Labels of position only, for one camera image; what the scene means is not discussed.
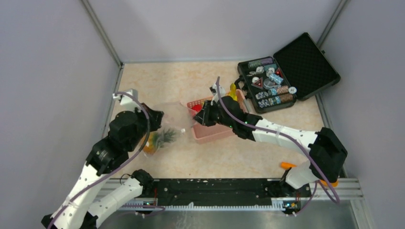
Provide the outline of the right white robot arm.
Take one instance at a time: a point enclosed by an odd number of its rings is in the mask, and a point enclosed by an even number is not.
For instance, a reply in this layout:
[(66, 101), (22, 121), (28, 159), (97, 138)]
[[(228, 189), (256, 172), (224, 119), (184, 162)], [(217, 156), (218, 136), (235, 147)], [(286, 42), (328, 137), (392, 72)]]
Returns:
[(241, 139), (275, 144), (304, 155), (307, 161), (289, 168), (280, 183), (280, 191), (287, 197), (294, 196), (299, 188), (318, 180), (337, 186), (348, 155), (330, 128), (304, 131), (278, 125), (259, 115), (245, 112), (229, 96), (218, 101), (206, 100), (201, 111), (193, 118), (203, 126), (227, 126)]

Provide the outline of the red apple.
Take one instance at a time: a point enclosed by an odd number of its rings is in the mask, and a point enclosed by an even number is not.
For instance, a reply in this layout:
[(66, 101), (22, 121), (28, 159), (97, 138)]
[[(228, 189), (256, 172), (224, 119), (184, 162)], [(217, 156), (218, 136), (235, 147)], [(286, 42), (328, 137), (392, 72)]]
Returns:
[(194, 105), (191, 109), (195, 112), (198, 113), (202, 110), (203, 106), (201, 104), (196, 104)]

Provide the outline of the pink plastic basket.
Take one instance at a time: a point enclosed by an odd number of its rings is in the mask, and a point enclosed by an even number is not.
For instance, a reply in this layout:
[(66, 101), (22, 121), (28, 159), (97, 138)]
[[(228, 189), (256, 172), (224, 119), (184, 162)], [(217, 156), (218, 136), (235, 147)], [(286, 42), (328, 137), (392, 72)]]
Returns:
[[(236, 96), (237, 96), (237, 101), (239, 103), (240, 108), (248, 112), (248, 108), (246, 107), (245, 104), (245, 96), (242, 90), (236, 89)], [(211, 100), (211, 97), (206, 97), (203, 99), (199, 100), (194, 100), (191, 102), (188, 102), (186, 106), (189, 109), (189, 114), (193, 117), (197, 112), (193, 110), (192, 108), (196, 105), (203, 106), (204, 102), (206, 100)], [(224, 125), (214, 125), (214, 126), (203, 126), (199, 123), (195, 123), (193, 127), (191, 128), (191, 135), (193, 136), (194, 140), (198, 144), (205, 144), (209, 143), (215, 140), (223, 139), (229, 136), (234, 135), (232, 129), (230, 127), (224, 126)]]

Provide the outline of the yellow banana bunch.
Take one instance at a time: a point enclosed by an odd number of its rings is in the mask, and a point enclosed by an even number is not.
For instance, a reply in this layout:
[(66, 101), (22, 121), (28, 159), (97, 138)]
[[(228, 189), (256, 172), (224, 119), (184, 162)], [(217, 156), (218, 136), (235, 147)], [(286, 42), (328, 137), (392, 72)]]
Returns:
[(234, 100), (237, 101), (237, 95), (236, 95), (236, 85), (234, 83), (230, 84), (230, 91), (228, 95)]

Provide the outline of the orange toy pineapple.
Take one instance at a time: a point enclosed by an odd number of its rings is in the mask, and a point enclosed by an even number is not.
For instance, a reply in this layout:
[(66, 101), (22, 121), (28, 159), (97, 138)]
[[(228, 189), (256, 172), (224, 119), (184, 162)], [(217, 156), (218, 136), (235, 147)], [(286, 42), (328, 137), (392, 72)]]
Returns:
[(153, 155), (159, 149), (168, 146), (177, 139), (177, 131), (174, 128), (163, 128), (159, 131), (152, 132), (143, 148), (146, 155)]

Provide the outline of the clear zip top bag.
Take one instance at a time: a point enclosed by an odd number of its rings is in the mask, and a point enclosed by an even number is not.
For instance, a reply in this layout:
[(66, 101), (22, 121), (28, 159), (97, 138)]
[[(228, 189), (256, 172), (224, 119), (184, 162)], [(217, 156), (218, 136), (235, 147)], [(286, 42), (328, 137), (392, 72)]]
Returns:
[[(195, 124), (195, 120), (193, 119), (194, 116), (192, 117), (189, 114), (188, 107), (180, 102), (161, 103), (154, 106), (153, 109), (164, 112), (160, 129), (174, 128), (177, 131), (176, 141), (164, 148), (159, 149), (156, 153), (163, 151), (164, 149), (167, 149), (173, 145), (179, 144), (189, 135), (191, 128)], [(151, 157), (154, 155), (146, 155), (144, 152), (143, 154), (146, 157)]]

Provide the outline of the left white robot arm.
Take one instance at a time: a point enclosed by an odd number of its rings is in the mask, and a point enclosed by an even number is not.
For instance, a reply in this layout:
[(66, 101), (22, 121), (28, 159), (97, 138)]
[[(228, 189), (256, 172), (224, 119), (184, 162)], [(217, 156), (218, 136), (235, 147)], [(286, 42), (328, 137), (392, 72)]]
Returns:
[(143, 169), (136, 170), (120, 187), (95, 202), (111, 175), (127, 165), (129, 153), (146, 145), (145, 137), (161, 128), (163, 111), (145, 104), (120, 112), (109, 124), (106, 137), (93, 145), (82, 172), (66, 201), (41, 224), (47, 229), (96, 229), (130, 199), (148, 197), (153, 192), (153, 178)]

